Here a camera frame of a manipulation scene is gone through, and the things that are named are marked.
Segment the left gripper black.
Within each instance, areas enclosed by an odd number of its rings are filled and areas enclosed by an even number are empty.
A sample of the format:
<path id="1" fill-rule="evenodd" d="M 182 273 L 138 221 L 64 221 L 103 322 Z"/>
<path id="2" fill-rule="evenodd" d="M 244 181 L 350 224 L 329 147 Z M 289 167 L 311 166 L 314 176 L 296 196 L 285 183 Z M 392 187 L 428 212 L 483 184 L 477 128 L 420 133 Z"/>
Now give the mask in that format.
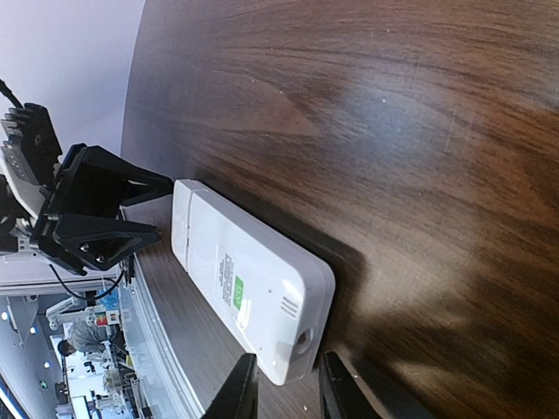
<path id="1" fill-rule="evenodd" d="M 167 196 L 174 183 L 100 146 L 71 147 L 46 197 L 31 245 L 78 276 L 107 271 L 162 238 L 157 227 L 119 218 L 122 206 Z"/>

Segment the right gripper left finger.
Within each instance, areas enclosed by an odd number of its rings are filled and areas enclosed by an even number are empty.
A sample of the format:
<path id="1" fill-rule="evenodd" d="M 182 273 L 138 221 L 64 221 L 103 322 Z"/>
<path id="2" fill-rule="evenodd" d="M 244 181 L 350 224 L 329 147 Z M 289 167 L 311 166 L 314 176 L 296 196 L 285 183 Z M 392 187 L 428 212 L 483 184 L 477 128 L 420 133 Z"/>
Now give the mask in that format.
<path id="1" fill-rule="evenodd" d="M 257 418 L 259 402 L 257 370 L 257 356 L 243 354 L 206 409 L 203 419 Z"/>

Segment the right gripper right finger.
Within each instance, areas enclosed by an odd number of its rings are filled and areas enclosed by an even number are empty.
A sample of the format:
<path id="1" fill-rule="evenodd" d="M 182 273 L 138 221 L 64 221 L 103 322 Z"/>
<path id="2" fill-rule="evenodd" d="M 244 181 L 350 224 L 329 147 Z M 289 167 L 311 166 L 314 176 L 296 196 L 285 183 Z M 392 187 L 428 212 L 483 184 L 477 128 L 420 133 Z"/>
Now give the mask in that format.
<path id="1" fill-rule="evenodd" d="M 403 385 L 374 369 L 369 399 L 340 356 L 326 352 L 319 372 L 322 418 L 431 418 L 432 412 Z"/>

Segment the white remote control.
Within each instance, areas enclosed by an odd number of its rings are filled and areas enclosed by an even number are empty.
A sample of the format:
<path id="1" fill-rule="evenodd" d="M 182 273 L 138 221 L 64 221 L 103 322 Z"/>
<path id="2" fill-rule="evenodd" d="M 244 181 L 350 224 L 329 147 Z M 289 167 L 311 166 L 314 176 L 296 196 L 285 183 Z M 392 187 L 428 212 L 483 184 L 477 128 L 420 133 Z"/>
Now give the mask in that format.
<path id="1" fill-rule="evenodd" d="M 308 374 L 335 294 L 331 267 L 206 185 L 188 239 L 187 274 L 268 380 Z"/>

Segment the white battery cover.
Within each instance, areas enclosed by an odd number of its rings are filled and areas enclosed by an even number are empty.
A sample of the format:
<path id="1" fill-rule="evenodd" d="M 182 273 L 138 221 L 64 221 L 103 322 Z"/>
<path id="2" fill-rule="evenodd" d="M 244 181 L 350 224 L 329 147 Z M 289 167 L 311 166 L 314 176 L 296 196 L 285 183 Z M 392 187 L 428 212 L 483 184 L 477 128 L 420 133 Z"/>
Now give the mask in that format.
<path id="1" fill-rule="evenodd" d="M 196 180 L 180 179 L 174 183 L 171 215 L 171 249 L 185 271 L 188 259 L 190 206 L 194 194 L 204 185 Z"/>

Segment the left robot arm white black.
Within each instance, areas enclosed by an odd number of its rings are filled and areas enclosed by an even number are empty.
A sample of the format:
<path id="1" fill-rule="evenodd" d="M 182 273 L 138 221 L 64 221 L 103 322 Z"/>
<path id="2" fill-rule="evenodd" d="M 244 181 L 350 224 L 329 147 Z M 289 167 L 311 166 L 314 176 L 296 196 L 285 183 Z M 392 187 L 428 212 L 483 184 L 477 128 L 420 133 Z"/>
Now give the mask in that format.
<path id="1" fill-rule="evenodd" d="M 35 185 L 38 213 L 20 203 L 7 175 L 1 177 L 2 251 L 17 237 L 75 275 L 108 271 L 133 253 L 157 243 L 154 225 L 125 221 L 123 207 L 167 196 L 173 182 L 137 167 L 100 146 L 72 146 L 50 185 Z"/>

